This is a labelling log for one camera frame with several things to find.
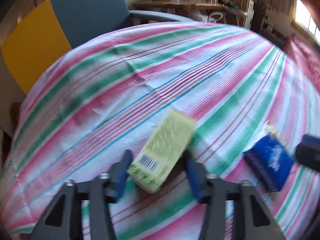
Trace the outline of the blue Tempo tissue pack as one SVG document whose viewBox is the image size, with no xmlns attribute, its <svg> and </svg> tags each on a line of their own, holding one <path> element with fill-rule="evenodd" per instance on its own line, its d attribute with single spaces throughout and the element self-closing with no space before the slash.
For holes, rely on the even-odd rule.
<svg viewBox="0 0 320 240">
<path fill-rule="evenodd" d="M 243 152 L 245 161 L 270 192 L 282 190 L 294 160 L 275 126 L 267 121 Z"/>
</svg>

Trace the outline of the green carton box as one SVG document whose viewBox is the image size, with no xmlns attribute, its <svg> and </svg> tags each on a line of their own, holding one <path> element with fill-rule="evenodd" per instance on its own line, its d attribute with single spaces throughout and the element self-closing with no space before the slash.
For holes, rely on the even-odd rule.
<svg viewBox="0 0 320 240">
<path fill-rule="evenodd" d="M 197 121 L 171 110 L 127 169 L 148 193 L 157 192 L 189 145 Z"/>
</svg>

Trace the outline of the striped tablecloth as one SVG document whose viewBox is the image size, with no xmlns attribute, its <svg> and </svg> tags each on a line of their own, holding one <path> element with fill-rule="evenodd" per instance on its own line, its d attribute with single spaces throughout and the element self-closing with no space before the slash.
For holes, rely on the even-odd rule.
<svg viewBox="0 0 320 240">
<path fill-rule="evenodd" d="M 319 91 L 281 49 L 233 25 L 154 23 L 96 37 L 63 55 L 20 108 L 1 175 L 1 219 L 13 239 L 33 230 L 66 180 L 138 154 L 167 114 L 196 120 L 190 149 L 222 179 L 250 180 L 287 239 L 300 239 L 319 202 L 319 173 L 294 164 L 268 193 L 242 157 L 266 122 L 290 154 L 319 136 Z"/>
</svg>

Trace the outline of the wooden side table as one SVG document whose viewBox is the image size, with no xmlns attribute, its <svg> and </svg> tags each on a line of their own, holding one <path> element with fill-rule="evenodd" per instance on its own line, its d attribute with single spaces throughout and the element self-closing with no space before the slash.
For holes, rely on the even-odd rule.
<svg viewBox="0 0 320 240">
<path fill-rule="evenodd" d="M 240 17 L 247 17 L 248 13 L 241 9 L 230 8 L 224 4 L 209 3 L 205 0 L 160 0 L 160 1 L 139 1 L 133 3 L 133 6 L 138 8 L 171 8 L 171 9 L 182 9 L 185 11 L 189 10 L 216 10 L 226 11 L 231 14 Z"/>
</svg>

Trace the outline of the grey yellow blue chair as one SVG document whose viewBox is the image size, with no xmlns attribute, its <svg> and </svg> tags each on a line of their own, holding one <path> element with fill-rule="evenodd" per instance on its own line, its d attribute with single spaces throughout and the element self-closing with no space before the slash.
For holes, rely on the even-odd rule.
<svg viewBox="0 0 320 240">
<path fill-rule="evenodd" d="M 27 94 L 41 74 L 65 53 L 102 34 L 133 26 L 133 18 L 189 21 L 163 12 L 129 10 L 125 0 L 45 0 L 4 41 L 4 63 Z"/>
</svg>

